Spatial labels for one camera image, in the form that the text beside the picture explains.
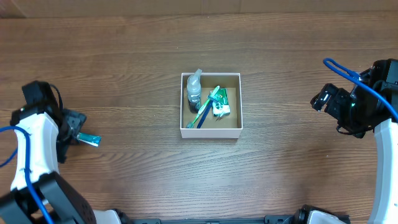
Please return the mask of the clear spray bottle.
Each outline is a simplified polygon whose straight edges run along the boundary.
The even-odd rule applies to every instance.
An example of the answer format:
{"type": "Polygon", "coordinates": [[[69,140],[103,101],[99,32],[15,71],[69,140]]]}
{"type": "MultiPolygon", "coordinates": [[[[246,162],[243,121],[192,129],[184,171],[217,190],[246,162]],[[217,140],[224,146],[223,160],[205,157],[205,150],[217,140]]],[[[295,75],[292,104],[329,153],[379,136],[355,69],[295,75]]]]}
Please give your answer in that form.
{"type": "Polygon", "coordinates": [[[201,77],[202,70],[198,69],[187,80],[187,98],[189,109],[192,113],[198,113],[201,107],[201,77]]]}

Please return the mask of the green toothbrush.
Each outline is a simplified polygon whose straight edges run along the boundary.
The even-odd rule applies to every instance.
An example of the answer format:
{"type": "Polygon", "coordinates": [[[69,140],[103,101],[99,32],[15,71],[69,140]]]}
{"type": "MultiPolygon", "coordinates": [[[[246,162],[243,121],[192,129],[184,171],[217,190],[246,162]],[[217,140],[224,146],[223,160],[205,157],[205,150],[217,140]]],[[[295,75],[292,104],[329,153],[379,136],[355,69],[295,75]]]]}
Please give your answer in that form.
{"type": "MultiPolygon", "coordinates": [[[[216,98],[216,94],[217,94],[217,92],[218,92],[219,89],[220,89],[220,86],[216,86],[216,87],[213,89],[213,91],[209,94],[209,96],[214,96],[214,97],[216,98]]],[[[203,104],[203,105],[201,106],[201,108],[198,110],[198,113],[197,113],[195,119],[194,119],[193,121],[189,122],[189,123],[186,125],[186,128],[188,128],[188,129],[194,128],[194,125],[195,125],[196,121],[197,121],[198,119],[201,120],[202,113],[204,112],[204,110],[205,110],[206,105],[207,105],[208,102],[209,102],[209,100],[208,100],[208,97],[207,97],[207,100],[204,102],[204,104],[203,104]]]]}

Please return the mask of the green soap box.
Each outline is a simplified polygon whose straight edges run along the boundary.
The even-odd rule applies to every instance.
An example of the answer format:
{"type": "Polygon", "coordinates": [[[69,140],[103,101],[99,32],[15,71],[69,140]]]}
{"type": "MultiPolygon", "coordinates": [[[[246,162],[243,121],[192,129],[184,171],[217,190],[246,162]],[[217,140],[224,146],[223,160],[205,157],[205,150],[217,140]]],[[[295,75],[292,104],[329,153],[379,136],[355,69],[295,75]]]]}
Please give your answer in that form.
{"type": "Polygon", "coordinates": [[[220,88],[213,96],[212,102],[213,116],[222,118],[228,116],[231,112],[228,101],[228,91],[226,88],[220,88]]]}

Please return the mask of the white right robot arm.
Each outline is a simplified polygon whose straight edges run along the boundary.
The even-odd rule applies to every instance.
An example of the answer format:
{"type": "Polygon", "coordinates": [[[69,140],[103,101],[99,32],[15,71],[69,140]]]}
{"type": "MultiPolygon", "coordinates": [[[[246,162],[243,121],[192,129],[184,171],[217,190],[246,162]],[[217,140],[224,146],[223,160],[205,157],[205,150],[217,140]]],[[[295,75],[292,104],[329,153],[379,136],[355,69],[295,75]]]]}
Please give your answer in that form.
{"type": "Polygon", "coordinates": [[[376,97],[361,87],[353,94],[327,83],[310,104],[334,117],[345,135],[361,139],[374,133],[376,191],[368,223],[397,223],[397,110],[384,94],[376,97]]]}

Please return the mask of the small toothpaste tube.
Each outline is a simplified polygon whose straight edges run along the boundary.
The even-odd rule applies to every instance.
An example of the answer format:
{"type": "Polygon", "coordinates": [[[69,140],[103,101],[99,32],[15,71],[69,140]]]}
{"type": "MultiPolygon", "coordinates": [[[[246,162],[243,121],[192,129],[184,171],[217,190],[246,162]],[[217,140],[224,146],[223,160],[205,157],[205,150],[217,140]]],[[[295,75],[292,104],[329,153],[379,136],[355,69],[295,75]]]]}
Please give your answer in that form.
{"type": "Polygon", "coordinates": [[[94,147],[98,147],[101,142],[101,136],[95,136],[86,133],[78,133],[76,138],[79,142],[84,142],[94,147]]]}

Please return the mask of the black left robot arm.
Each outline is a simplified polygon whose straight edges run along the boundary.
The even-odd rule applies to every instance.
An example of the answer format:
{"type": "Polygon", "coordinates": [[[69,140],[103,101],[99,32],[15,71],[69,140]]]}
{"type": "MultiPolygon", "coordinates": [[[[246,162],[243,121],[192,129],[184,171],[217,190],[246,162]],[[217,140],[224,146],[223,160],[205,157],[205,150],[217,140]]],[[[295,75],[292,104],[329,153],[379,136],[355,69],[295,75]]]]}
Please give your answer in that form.
{"type": "Polygon", "coordinates": [[[90,204],[59,174],[59,127],[46,111],[21,108],[13,122],[1,128],[14,131],[17,168],[10,192],[1,197],[5,223],[96,223],[90,204]]]}

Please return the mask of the blue disposable razor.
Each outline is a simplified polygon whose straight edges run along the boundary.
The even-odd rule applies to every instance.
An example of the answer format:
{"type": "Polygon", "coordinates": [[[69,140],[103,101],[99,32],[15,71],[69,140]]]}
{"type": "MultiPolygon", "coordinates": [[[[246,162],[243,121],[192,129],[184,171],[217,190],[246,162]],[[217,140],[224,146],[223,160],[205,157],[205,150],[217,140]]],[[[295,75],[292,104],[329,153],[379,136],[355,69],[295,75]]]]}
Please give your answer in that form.
{"type": "Polygon", "coordinates": [[[212,107],[212,103],[219,102],[219,100],[217,100],[214,96],[208,96],[208,100],[209,100],[209,102],[207,103],[206,108],[205,108],[204,112],[202,113],[201,120],[199,121],[199,123],[197,125],[197,129],[200,129],[202,127],[203,123],[205,122],[206,117],[212,107]]]}

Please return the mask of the pink cardboard box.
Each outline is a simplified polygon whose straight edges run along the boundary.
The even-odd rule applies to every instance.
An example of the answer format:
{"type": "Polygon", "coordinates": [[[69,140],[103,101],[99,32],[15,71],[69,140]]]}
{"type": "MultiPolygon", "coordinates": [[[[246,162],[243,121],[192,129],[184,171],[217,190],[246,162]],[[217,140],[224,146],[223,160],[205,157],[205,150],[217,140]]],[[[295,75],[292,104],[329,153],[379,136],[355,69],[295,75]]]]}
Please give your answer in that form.
{"type": "Polygon", "coordinates": [[[194,120],[195,113],[189,110],[187,98],[187,80],[191,73],[182,73],[180,81],[180,132],[185,139],[237,139],[243,130],[243,111],[241,97],[241,76],[239,73],[202,73],[201,101],[216,86],[227,89],[228,103],[231,108],[229,115],[218,119],[210,111],[201,128],[187,128],[194,120]]]}

